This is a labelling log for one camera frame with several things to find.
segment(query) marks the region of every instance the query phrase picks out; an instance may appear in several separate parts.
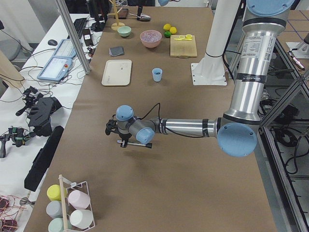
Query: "lime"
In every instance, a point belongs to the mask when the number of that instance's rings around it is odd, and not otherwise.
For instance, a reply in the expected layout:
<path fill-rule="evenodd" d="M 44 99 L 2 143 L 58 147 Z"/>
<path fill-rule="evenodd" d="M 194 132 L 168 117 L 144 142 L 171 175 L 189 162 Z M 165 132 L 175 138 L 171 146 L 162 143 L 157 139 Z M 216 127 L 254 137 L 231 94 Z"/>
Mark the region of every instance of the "lime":
<path fill-rule="evenodd" d="M 175 27 L 171 27 L 171 28 L 169 29 L 169 31 L 170 31 L 170 33 L 171 33 L 172 35 L 174 35 L 174 34 L 177 33 L 177 29 L 176 29 Z"/>
<path fill-rule="evenodd" d="M 166 38 L 169 38 L 170 35 L 171 35 L 171 33 L 170 33 L 169 31 L 164 32 L 164 36 L 165 36 Z"/>
<path fill-rule="evenodd" d="M 164 31 L 169 31 L 169 29 L 171 28 L 171 24 L 167 23 L 163 26 L 163 30 Z"/>

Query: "keyboard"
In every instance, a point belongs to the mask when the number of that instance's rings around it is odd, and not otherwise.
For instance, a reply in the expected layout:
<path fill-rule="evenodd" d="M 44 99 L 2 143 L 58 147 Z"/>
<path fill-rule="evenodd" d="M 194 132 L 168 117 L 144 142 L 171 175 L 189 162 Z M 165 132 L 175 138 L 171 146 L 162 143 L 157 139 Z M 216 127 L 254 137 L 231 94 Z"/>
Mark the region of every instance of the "keyboard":
<path fill-rule="evenodd" d="M 87 18 L 78 18 L 74 21 L 74 27 L 77 32 L 78 38 L 80 39 L 83 36 L 83 29 L 87 24 Z"/>

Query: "yellow cup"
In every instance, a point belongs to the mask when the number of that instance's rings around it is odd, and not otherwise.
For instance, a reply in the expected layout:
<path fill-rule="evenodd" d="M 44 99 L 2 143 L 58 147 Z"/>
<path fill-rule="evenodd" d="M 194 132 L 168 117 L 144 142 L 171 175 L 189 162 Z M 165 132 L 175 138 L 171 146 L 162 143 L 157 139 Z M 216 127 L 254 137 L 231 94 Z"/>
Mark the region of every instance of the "yellow cup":
<path fill-rule="evenodd" d="M 61 201 L 60 185 L 52 185 L 47 190 L 47 196 L 51 201 Z"/>

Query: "blue joint cap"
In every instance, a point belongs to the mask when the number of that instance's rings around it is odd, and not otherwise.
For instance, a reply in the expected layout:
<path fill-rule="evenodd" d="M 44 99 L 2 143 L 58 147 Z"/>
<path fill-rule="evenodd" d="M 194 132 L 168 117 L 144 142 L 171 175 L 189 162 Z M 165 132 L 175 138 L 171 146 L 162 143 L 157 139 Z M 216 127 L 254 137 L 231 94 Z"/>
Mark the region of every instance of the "blue joint cap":
<path fill-rule="evenodd" d="M 260 17 L 272 17 L 285 12 L 294 0 L 247 0 L 247 7 L 252 14 Z"/>
<path fill-rule="evenodd" d="M 160 6 L 165 6 L 166 4 L 168 4 L 169 0 L 158 0 Z"/>
<path fill-rule="evenodd" d="M 228 123 L 217 134 L 219 147 L 228 155 L 244 157 L 254 151 L 257 144 L 255 132 L 241 123 Z"/>
<path fill-rule="evenodd" d="M 121 105 L 116 110 L 116 119 L 118 121 L 128 121 L 134 116 L 133 109 L 128 105 Z"/>
<path fill-rule="evenodd" d="M 136 139 L 141 144 L 147 144 L 153 139 L 154 135 L 155 133 L 150 127 L 145 127 L 137 132 Z"/>

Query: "wooden cutting board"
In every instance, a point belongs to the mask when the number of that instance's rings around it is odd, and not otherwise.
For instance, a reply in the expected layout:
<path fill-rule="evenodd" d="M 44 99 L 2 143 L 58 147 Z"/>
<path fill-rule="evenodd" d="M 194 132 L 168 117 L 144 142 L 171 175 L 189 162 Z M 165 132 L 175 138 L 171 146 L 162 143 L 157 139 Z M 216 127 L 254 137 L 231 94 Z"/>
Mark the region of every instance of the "wooden cutting board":
<path fill-rule="evenodd" d="M 179 38 L 180 35 L 171 35 L 170 37 L 170 56 L 171 57 L 197 57 L 197 45 L 195 42 L 195 36 L 193 35 L 192 40 L 174 40 Z"/>

